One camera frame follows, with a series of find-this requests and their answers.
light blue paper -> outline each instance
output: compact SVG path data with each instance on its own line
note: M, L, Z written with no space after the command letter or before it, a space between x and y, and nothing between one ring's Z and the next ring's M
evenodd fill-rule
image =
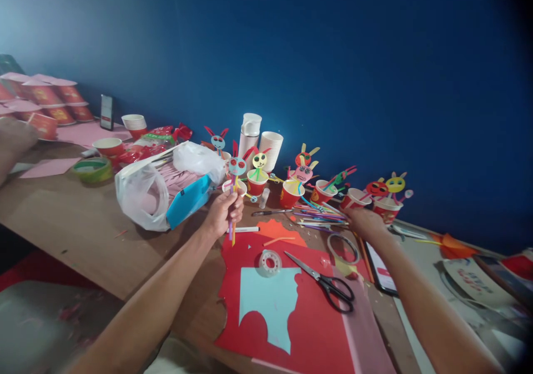
M280 269L273 277L262 277L254 267L240 269L239 325L251 312L261 313L267 324L268 342L290 354L287 329L289 315L296 308L297 284L294 280L300 269Z

tape roll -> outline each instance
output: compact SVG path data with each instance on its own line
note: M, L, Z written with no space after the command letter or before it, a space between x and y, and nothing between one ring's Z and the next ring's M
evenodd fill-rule
M265 249L259 259L258 272L263 277L273 277L281 269L281 258L271 250Z
M113 177L111 162L106 158L81 160L71 170L83 183L101 183Z
M335 252L335 250L333 249L333 247L331 246L331 238L333 237L338 237L338 238L341 238L344 242L346 242L348 244L348 246L352 249L352 251L354 252L354 256L355 256L355 260L353 262L348 262L346 261L343 257L339 256L337 254L337 252ZM347 265L354 265L356 264L357 262L359 262L359 259L360 259L360 254L359 254L359 248L354 245L348 238L346 238L344 235L340 235L340 234L330 234L329 237L328 237L328 248L329 248L329 251L333 254L333 256L335 256L337 259L339 259L341 262L347 264Z

pink paper sheet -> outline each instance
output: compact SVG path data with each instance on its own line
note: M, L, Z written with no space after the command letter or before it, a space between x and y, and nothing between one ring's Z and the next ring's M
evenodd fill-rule
M86 148L92 148L93 142L102 138L120 138L125 141L131 137L126 127L116 123L112 132L101 128L97 121L57 128L58 141L78 144Z
M48 177L56 174L64 174L81 158L72 159L45 159L29 169L20 178Z

